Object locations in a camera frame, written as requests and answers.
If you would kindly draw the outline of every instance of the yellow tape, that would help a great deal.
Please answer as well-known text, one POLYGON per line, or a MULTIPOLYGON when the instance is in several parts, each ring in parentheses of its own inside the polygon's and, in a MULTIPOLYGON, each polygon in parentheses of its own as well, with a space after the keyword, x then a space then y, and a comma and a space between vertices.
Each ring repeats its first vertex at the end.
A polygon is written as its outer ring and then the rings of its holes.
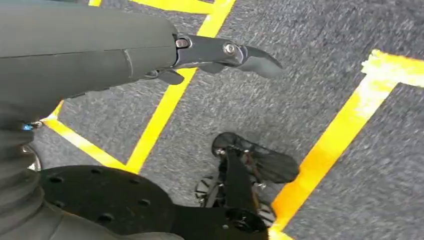
POLYGON ((71 144, 75 145, 77 148, 90 155, 90 157, 97 160, 102 165, 109 168, 126 170, 126 166, 120 161, 116 160, 114 157, 107 154, 105 151, 98 148, 96 145, 92 144, 82 136, 78 135, 76 132, 74 132, 72 129, 65 126, 58 120, 50 119, 45 121, 44 124, 46 124, 53 131, 61 135, 63 138, 68 140, 71 144))
POLYGON ((88 5, 93 7, 100 7, 101 4, 102 4, 102 0, 90 0, 88 2, 88 5))
POLYGON ((269 240, 293 240, 293 238, 289 237, 284 232, 272 227, 268 229, 268 237, 269 240))
MULTIPOLYGON (((230 13, 236 0, 216 0, 213 4, 214 11, 208 15, 201 25, 197 35, 213 38, 218 34, 224 20, 230 13)), ((178 71, 184 77, 184 82, 179 85, 170 85, 164 93, 159 105, 153 113, 146 129, 136 144, 128 162, 127 168, 133 172, 139 172, 143 163, 149 156, 150 151, 161 135, 162 130, 174 112, 178 102, 186 91, 187 86, 196 72, 195 68, 180 69, 178 71)))
POLYGON ((211 14, 213 4, 201 0, 131 0, 138 4, 166 10, 190 14, 211 14))
POLYGON ((307 154, 299 176, 273 202, 276 230, 289 223, 397 83, 424 86, 424 62, 420 60, 374 50, 362 71, 366 77, 307 154))
POLYGON ((362 72, 375 79, 424 88, 424 61, 373 50, 362 72))

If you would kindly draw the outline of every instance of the gray carpet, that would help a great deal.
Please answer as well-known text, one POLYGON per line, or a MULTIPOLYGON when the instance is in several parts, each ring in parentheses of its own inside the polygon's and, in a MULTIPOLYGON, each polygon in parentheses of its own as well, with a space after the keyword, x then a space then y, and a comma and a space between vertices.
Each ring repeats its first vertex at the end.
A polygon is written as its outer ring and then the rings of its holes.
MULTIPOLYGON (((164 16, 189 33, 204 19, 124 0, 105 0, 103 7, 164 16)), ((420 0, 237 0, 219 36, 272 53, 284 74, 196 74, 141 171, 179 204, 195 205, 194 186, 216 166, 210 144, 222 131, 300 162, 364 77, 361 62, 372 49, 423 59, 424 6, 420 0)), ((60 119, 125 160, 165 89, 149 81, 90 93, 67 100, 60 119)), ((285 232, 295 239, 424 239, 423 94, 399 85, 285 232)), ((49 167, 94 163, 48 129, 39 132, 36 147, 49 167)))

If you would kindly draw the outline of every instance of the yellow floor marking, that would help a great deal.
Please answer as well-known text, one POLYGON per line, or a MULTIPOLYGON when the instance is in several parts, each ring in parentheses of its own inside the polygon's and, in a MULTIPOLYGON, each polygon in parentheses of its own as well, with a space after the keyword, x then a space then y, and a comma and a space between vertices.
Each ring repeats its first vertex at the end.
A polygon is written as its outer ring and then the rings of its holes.
POLYGON ((283 230, 315 187, 349 146, 398 83, 424 86, 424 61, 372 51, 363 63, 365 78, 329 124, 300 165, 300 174, 286 184, 272 206, 273 228, 283 230))
POLYGON ((201 0, 130 0, 138 4, 166 10, 190 14, 211 14, 213 4, 201 0))
POLYGON ((107 154, 102 149, 98 148, 85 138, 78 135, 69 127, 65 126, 58 120, 51 119, 44 122, 49 128, 51 128, 56 133, 60 134, 63 138, 68 140, 71 144, 75 145, 77 148, 81 149, 92 158, 97 160, 99 163, 106 167, 122 169, 125 170, 126 166, 120 161, 116 160, 111 155, 107 154))
POLYGON ((90 0, 88 2, 88 5, 93 7, 99 7, 100 4, 102 4, 102 0, 90 0))
POLYGON ((54 109, 54 111, 48 117, 41 119, 41 121, 45 122, 45 121, 48 121, 48 120, 57 120, 63 105, 64 105, 64 101, 62 100, 62 101, 59 102, 56 109, 54 109))
MULTIPOLYGON (((206 17, 197 35, 211 38, 215 37, 224 24, 224 20, 230 13, 235 1, 236 0, 216 0, 213 4, 213 13, 206 17)), ((178 73, 184 77, 184 82, 179 85, 170 85, 163 95, 127 162, 127 167, 131 172, 140 171, 142 168, 143 163, 149 156, 150 151, 174 112, 195 72, 195 68, 180 69, 178 71, 178 73)))
POLYGON ((293 240, 293 238, 289 237, 284 232, 275 230, 274 228, 268 229, 268 237, 269 240, 293 240))

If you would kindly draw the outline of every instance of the bolt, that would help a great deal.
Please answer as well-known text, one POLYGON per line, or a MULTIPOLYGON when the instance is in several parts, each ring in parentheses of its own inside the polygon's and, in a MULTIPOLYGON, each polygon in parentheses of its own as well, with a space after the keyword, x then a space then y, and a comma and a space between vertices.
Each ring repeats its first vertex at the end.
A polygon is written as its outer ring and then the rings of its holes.
POLYGON ((224 149, 219 148, 219 149, 217 149, 217 150, 215 151, 215 153, 216 153, 217 155, 225 155, 225 150, 224 150, 224 149))
POLYGON ((224 53, 227 55, 234 55, 236 53, 236 46, 233 43, 227 42, 224 44, 224 53))
POLYGON ((183 49, 183 48, 187 48, 190 45, 189 41, 187 41, 184 38, 180 38, 178 40, 175 41, 175 46, 178 49, 183 49))
POLYGON ((31 122, 30 125, 35 129, 39 129, 43 126, 43 122, 42 121, 35 121, 35 122, 31 122))

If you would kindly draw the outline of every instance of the hole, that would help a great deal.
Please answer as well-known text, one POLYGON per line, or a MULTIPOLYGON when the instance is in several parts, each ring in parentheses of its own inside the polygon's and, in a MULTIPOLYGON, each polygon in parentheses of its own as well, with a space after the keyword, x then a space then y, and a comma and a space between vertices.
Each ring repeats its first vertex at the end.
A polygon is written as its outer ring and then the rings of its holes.
POLYGON ((91 170, 91 173, 92 174, 101 174, 102 170, 94 168, 94 169, 91 170))
POLYGON ((143 208, 147 208, 148 206, 150 206, 150 201, 147 199, 141 199, 138 200, 138 205, 142 206, 143 208))
POLYGON ((63 209, 65 207, 65 203, 63 203, 62 201, 58 201, 58 200, 52 202, 52 204, 55 205, 56 207, 60 208, 60 209, 63 209))
POLYGON ((129 180, 129 182, 132 183, 132 184, 139 184, 140 183, 140 181, 137 180, 137 179, 131 179, 131 180, 129 180))
POLYGON ((58 176, 50 177, 49 180, 51 183, 54 183, 54 184, 60 184, 64 182, 64 179, 58 176))
POLYGON ((103 213, 97 218, 99 224, 108 224, 114 220, 114 216, 110 213, 103 213))

